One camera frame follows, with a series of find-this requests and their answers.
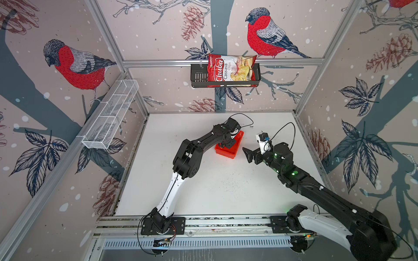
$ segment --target black wire basket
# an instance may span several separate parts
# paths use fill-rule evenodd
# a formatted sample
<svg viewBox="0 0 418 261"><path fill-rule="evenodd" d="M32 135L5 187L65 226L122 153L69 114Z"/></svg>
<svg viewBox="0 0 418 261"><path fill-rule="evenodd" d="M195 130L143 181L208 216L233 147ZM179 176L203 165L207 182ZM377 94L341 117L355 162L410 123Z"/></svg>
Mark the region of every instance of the black wire basket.
<svg viewBox="0 0 418 261"><path fill-rule="evenodd" d="M252 67L252 73L255 75L255 81L208 81L208 64L191 64L190 81L194 88L207 88L211 85L221 87L249 87L240 85L255 85L258 86L261 80L260 65L255 63Z"/></svg>

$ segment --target red plastic container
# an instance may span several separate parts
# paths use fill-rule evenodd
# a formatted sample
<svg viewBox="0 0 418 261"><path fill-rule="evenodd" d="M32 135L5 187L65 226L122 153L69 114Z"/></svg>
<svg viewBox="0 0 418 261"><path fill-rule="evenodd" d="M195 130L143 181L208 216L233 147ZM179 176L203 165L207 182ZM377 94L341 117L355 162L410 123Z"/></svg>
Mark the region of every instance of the red plastic container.
<svg viewBox="0 0 418 261"><path fill-rule="evenodd" d="M240 131L236 136L235 140L237 141L230 149L228 148L221 148L218 144L215 146L215 151L217 154L220 154L222 156L234 159L238 152L238 147L240 146L242 137L244 136L244 132Z"/></svg>

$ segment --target wall shelf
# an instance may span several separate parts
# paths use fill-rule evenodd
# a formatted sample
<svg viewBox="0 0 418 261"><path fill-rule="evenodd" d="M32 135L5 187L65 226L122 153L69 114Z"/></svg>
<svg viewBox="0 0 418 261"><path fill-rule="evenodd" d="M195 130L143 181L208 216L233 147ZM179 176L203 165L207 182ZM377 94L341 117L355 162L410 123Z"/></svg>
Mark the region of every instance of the wall shelf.
<svg viewBox="0 0 418 261"><path fill-rule="evenodd" d="M138 91L136 80L120 81L115 92L106 102L82 143L89 149L107 149Z"/></svg>

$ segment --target white table surface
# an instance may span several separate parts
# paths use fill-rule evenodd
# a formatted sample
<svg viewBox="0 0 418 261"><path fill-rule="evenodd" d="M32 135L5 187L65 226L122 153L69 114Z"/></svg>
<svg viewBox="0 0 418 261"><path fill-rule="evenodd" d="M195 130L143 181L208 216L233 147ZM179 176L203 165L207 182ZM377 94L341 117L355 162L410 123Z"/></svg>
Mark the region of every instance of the white table surface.
<svg viewBox="0 0 418 261"><path fill-rule="evenodd" d="M208 133L213 125L223 123L233 113L151 114L135 156L132 169L116 215L146 215L162 199L173 173L173 159L184 139L194 140ZM295 165L322 183L308 148L291 113L246 113L254 127L244 127L235 159L216 154L214 147L203 154L199 171L183 184L175 215L231 215L286 213L297 204L312 209L314 203L284 187L273 170L265 164L249 164L242 147L258 148L255 134L270 137L286 123L296 126L292 148ZM235 115L241 126L250 123ZM273 145L293 139L293 126L286 126Z"/></svg>

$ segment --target red bird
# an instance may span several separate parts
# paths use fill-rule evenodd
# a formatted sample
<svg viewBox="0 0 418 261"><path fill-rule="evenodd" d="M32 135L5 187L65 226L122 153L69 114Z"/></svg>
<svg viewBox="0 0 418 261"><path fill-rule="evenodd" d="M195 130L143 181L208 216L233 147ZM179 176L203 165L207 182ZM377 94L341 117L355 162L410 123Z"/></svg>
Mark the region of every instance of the red bird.
<svg viewBox="0 0 418 261"><path fill-rule="evenodd" d="M82 90L94 90L94 99L90 103L99 100L96 99L96 88L102 81L105 82L106 70L116 64L116 62L97 57L90 52L78 51L66 46L57 39L46 43L43 55L48 66L54 65L74 87Z"/></svg>
<svg viewBox="0 0 418 261"><path fill-rule="evenodd" d="M383 15L384 14L386 14L386 12L391 8L391 7L395 7L395 8L399 8L399 16L400 15L405 15L405 14L403 14L403 13L401 13L400 12L400 9L402 8L402 7L404 7L405 5L409 5L410 3L412 3L413 1L415 1L415 0L377 0L377 1L374 1L374 2L372 2L372 3L370 3L369 5L372 5L372 4L375 4L375 3L378 3L378 2L380 2L380 1L385 1L385 2L388 2L388 5L387 6L385 6L384 8L383 8L383 10L382 10L382 12L383 12Z"/></svg>
<svg viewBox="0 0 418 261"><path fill-rule="evenodd" d="M274 58L279 53L296 53L303 58L310 58L290 42L286 32L271 19L267 8L251 10L245 21L248 22L248 44L258 55Z"/></svg>

